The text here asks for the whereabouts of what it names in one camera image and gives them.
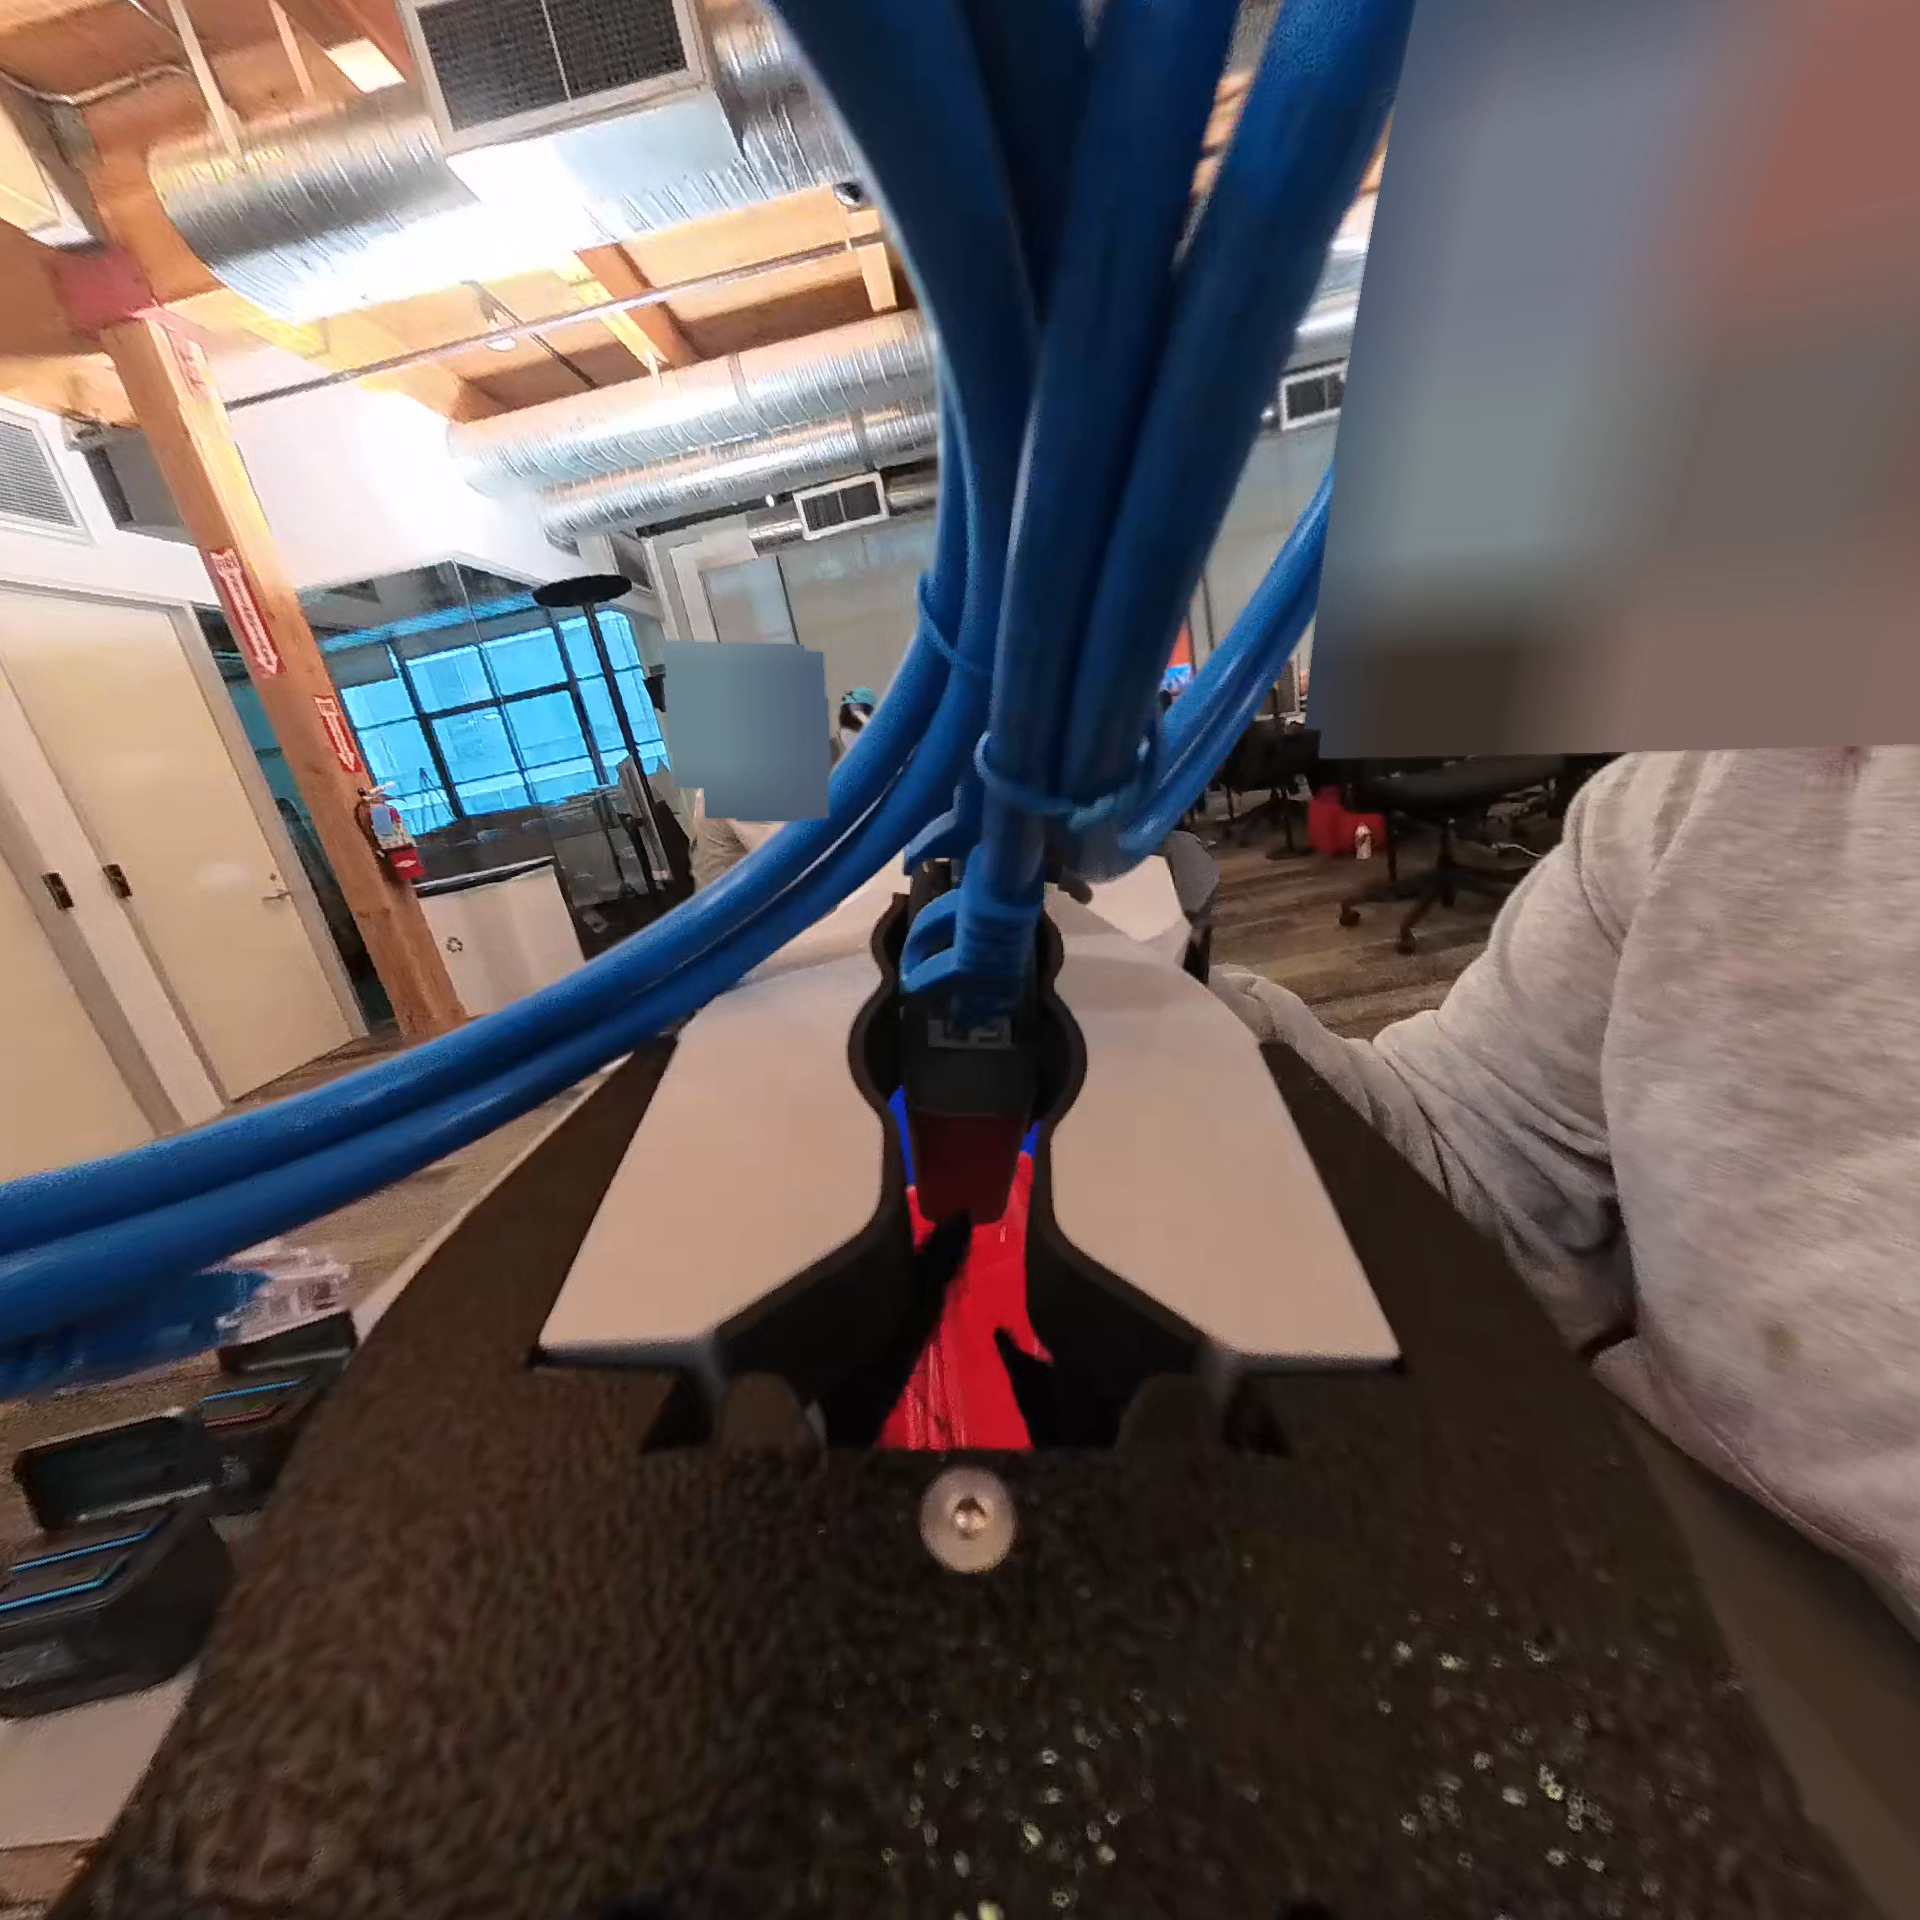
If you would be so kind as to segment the red storage bin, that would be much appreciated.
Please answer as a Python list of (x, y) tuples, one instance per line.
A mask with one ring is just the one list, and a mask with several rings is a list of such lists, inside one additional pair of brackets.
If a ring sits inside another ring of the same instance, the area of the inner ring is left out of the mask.
[(1027, 1313), (1025, 1237), (1032, 1188), (1032, 1142), (995, 1221), (971, 1229), (929, 1342), (886, 1411), (876, 1447), (886, 1453), (1025, 1453), (1019, 1411), (997, 1337), (1048, 1361)]

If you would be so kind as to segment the black office chair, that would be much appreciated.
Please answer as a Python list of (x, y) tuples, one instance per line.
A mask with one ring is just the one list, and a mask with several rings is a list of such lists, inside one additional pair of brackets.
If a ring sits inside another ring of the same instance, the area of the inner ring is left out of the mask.
[(1369, 767), (1342, 795), (1356, 814), (1378, 818), (1381, 877), (1356, 884), (1338, 900), (1337, 924), (1356, 928), (1369, 907), (1401, 904), (1392, 946), (1411, 954), (1416, 928), (1434, 909), (1454, 909), (1462, 899), (1501, 907), (1557, 838), (1571, 775), (1568, 755)]

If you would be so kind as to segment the black ethernet adapter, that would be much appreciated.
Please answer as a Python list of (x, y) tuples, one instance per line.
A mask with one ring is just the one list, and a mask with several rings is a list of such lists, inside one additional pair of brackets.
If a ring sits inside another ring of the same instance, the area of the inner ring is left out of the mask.
[(900, 997), (900, 1099), (916, 1208), (935, 1229), (1003, 1217), (1040, 1092), (1037, 983), (1009, 1012), (951, 989)]

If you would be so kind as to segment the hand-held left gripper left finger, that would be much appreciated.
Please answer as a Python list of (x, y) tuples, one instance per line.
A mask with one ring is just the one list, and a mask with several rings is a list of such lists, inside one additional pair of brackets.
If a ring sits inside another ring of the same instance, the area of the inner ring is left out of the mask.
[(784, 1384), (827, 1447), (897, 1404), (963, 1243), (925, 1237), (889, 1096), (906, 899), (855, 899), (670, 1042), (535, 1340), (549, 1375), (655, 1376), (718, 1415)]

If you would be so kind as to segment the large grid window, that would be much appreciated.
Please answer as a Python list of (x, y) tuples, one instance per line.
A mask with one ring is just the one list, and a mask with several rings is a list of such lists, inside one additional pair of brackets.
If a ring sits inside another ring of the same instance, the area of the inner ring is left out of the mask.
[(646, 689), (659, 619), (628, 608), (396, 620), (322, 636), (371, 776), (416, 837), (613, 786), (628, 755), (666, 768)]

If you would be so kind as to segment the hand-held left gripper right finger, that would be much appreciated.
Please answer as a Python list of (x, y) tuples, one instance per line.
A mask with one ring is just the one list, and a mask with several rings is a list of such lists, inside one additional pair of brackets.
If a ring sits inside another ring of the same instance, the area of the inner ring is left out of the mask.
[(1401, 1342), (1253, 1032), (1081, 900), (1037, 932), (1021, 1299), (995, 1337), (1032, 1450), (1116, 1444), (1142, 1387), (1231, 1420), (1283, 1376), (1386, 1376)]

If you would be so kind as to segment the white wall air vent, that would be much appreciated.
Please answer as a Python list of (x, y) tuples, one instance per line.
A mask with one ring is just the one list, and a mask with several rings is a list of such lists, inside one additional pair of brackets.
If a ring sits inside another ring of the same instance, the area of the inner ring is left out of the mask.
[(2, 530), (49, 541), (92, 541), (74, 479), (42, 420), (2, 409)]

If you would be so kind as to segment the wooden support post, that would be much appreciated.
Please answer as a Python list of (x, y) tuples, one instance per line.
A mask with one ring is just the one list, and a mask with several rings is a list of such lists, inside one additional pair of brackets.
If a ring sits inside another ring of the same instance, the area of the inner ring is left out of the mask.
[(120, 248), (55, 253), (50, 281), (67, 323), (108, 351), (152, 448), (400, 1037), (422, 1042), (457, 1029), (464, 1012), (414, 884), (387, 868), (361, 821), (363, 791), (371, 786), (365, 757), (277, 550), (201, 345), (158, 304), (144, 271)]

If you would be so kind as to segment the ceiling air vent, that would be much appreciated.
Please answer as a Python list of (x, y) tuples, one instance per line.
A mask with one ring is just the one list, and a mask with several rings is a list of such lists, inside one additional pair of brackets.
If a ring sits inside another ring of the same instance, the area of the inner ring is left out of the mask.
[(694, 2), (400, 2), (447, 152), (591, 127), (713, 89)]

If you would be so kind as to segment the silver ribbed air duct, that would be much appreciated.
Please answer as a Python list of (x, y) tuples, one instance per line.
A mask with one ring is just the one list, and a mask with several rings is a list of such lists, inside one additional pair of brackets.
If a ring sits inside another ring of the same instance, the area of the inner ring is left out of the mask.
[(933, 388), (935, 334), (919, 312), (897, 310), (457, 421), (444, 444), (475, 491), (542, 491), (872, 406), (925, 400)]
[(155, 148), (163, 216), (215, 279), (285, 323), (531, 275), (863, 163), (806, 92), (736, 119), (716, 93), (448, 152), (400, 89)]
[(535, 495), (535, 515), (554, 544), (611, 530), (651, 530), (724, 515), (752, 501), (908, 466), (935, 451), (933, 404), (873, 406), (744, 441), (681, 451), (640, 468), (572, 479)]

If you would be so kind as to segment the white door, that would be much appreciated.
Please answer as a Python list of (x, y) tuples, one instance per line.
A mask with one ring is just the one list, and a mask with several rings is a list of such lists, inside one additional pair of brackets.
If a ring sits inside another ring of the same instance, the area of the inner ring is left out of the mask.
[(232, 1103), (351, 1037), (175, 620), (78, 608), (74, 776), (96, 848)]
[(42, 882), (24, 811), (33, 735), (2, 690), (2, 1177), (149, 1142), (55, 940), (63, 909)]

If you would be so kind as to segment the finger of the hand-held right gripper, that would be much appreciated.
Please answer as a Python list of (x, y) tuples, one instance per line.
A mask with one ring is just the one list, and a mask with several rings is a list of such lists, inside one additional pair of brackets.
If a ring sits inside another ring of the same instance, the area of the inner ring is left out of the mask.
[(1208, 978), (1213, 931), (1187, 912), (1170, 868), (1130, 868), (1108, 882), (1072, 878), (1069, 970), (1088, 962), (1154, 962)]

